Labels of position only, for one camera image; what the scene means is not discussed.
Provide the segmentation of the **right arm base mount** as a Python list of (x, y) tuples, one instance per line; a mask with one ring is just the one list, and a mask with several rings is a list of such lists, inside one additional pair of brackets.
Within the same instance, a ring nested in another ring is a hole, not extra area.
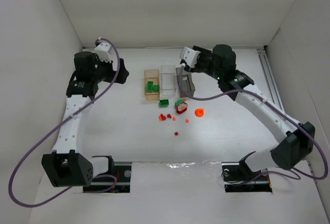
[(272, 187), (267, 175), (251, 170), (238, 162), (223, 162), (221, 178), (226, 193), (271, 193)]

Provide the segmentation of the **green long lego brick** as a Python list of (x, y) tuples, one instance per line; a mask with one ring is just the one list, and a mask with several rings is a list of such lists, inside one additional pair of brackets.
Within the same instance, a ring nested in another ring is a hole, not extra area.
[(153, 82), (148, 81), (145, 89), (146, 93), (151, 93), (153, 92)]

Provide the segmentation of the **green sloped lego brick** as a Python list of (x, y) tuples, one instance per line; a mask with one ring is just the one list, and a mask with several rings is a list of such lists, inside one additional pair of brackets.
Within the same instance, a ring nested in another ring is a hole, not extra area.
[(175, 102), (175, 107), (177, 107), (179, 104), (181, 104), (183, 102), (183, 100), (177, 100), (176, 102)]

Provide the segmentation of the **green square lego brick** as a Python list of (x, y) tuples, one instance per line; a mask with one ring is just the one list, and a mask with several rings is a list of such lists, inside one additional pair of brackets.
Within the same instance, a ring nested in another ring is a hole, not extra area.
[(169, 106), (168, 99), (159, 100), (159, 107), (168, 107), (168, 106)]

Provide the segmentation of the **red flower lego piece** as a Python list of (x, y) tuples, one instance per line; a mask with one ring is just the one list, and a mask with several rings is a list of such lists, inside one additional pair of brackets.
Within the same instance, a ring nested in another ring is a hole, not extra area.
[(176, 113), (178, 115), (181, 115), (187, 110), (187, 108), (188, 108), (188, 104), (186, 102), (181, 102), (176, 105)]

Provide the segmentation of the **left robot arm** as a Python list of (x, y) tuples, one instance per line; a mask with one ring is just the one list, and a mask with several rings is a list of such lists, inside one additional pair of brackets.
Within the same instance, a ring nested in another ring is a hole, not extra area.
[(100, 174), (113, 174), (114, 161), (110, 155), (83, 156), (82, 141), (93, 103), (100, 97), (98, 84), (124, 84), (129, 76), (122, 58), (118, 67), (100, 59), (95, 52), (84, 51), (74, 55), (75, 71), (66, 91), (64, 125), (51, 153), (42, 156), (42, 167), (54, 187), (90, 186)]

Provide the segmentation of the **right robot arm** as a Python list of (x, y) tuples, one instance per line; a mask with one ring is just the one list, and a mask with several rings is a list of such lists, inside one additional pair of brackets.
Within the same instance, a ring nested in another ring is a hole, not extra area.
[(267, 100), (254, 81), (236, 68), (236, 54), (229, 45), (212, 50), (184, 47), (180, 54), (181, 72), (205, 73), (218, 82), (223, 95), (243, 106), (274, 136), (277, 145), (253, 151), (239, 162), (223, 165), (223, 178), (229, 183), (246, 184), (266, 174), (268, 168), (293, 171), (295, 165), (314, 148), (315, 127), (301, 123)]

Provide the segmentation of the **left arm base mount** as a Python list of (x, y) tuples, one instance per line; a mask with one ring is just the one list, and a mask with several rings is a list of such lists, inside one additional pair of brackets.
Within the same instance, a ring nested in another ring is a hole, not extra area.
[(131, 169), (131, 162), (115, 162), (111, 172), (98, 175), (82, 188), (83, 193), (130, 193)]

